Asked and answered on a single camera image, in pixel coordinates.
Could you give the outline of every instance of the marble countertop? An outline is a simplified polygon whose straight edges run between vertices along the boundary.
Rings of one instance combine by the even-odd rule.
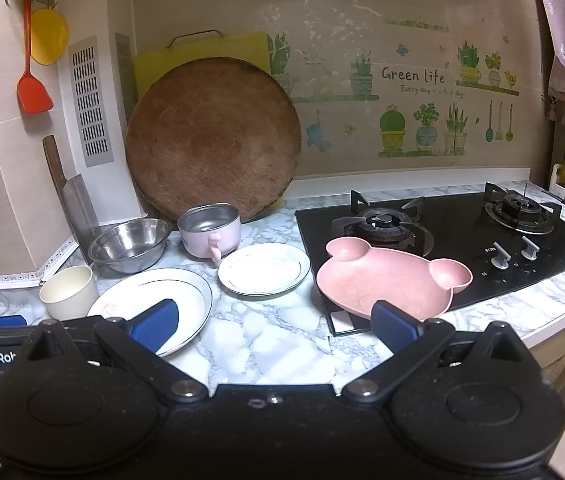
[[[524,182],[501,186],[523,191]],[[368,200],[396,200],[418,196],[482,192],[484,186],[453,186],[365,193]],[[527,194],[553,200],[529,185]],[[287,200],[264,218],[242,225],[240,247],[279,242],[304,248],[297,228],[296,209],[341,205],[348,195]],[[565,208],[562,218],[565,220]],[[84,263],[74,253],[64,266]],[[332,383],[336,389],[389,358],[392,354],[375,336],[365,333],[332,337],[319,292],[309,273],[294,290],[251,301],[222,288],[217,266],[186,253],[173,232],[162,259],[153,267],[181,267],[203,276],[213,290],[210,319],[189,345],[166,358],[213,391],[219,383],[300,384]],[[98,271],[102,292],[120,281]],[[38,289],[0,290],[0,316],[21,314],[38,323],[47,313]],[[510,323],[517,333],[537,344],[555,333],[556,320],[565,319],[565,272],[517,292],[483,301],[442,316],[459,330],[483,330],[492,320]]]

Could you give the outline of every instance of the red spatula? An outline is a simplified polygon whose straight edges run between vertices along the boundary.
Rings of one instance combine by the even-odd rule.
[[[32,0],[24,0],[24,73],[18,81],[18,100],[26,114],[40,114],[53,108],[53,101],[44,85],[31,71],[32,64]]]

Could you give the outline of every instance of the cutting board handle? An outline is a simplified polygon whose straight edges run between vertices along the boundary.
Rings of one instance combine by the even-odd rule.
[[[225,33],[221,32],[220,30],[216,30],[215,28],[210,28],[209,30],[199,30],[198,32],[190,32],[189,34],[183,34],[182,36],[176,36],[171,40],[171,42],[167,45],[167,48],[171,48],[174,46],[176,40],[180,40],[181,38],[188,38],[189,36],[198,36],[199,34],[206,34],[208,32],[215,32],[221,38],[225,37]]]
[[[42,140],[42,148],[44,149],[44,156],[47,159],[47,166],[51,173],[53,185],[56,187],[56,191],[60,193],[60,190],[65,187],[67,179],[65,173],[62,171],[58,145],[53,135],[49,135]]]

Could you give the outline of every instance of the pink plate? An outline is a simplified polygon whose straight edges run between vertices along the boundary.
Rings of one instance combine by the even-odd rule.
[[[387,300],[420,321],[440,316],[453,293],[465,290],[473,280],[467,266],[456,260],[429,261],[373,248],[361,238],[336,238],[326,251],[331,258],[318,270],[318,287],[335,304],[367,319],[377,300]]]

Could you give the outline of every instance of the white plate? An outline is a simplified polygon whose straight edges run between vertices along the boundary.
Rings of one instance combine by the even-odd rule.
[[[211,287],[185,269],[146,270],[116,283],[98,298],[89,316],[132,319],[161,300],[178,305],[178,329],[156,352],[164,357],[185,346],[200,332],[211,313]]]
[[[218,268],[220,283],[245,296],[279,294],[309,272],[309,257],[285,244],[255,244],[229,254]]]

